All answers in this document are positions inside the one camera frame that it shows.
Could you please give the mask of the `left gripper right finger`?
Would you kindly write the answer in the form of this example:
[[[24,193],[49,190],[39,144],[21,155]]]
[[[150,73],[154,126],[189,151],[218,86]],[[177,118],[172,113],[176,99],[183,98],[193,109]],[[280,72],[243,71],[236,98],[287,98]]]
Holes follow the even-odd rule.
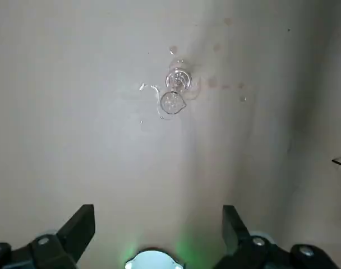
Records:
[[[338,268],[325,251],[314,245],[295,244],[285,251],[264,236],[251,235],[232,205],[222,209],[222,237],[227,253],[215,268]]]

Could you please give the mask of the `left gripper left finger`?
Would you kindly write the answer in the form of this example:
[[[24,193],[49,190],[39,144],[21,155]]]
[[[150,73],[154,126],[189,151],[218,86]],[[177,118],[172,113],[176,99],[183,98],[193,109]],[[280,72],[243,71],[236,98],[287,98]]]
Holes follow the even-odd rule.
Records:
[[[18,249],[0,242],[0,268],[77,268],[95,234],[94,205],[82,205],[56,232]]]

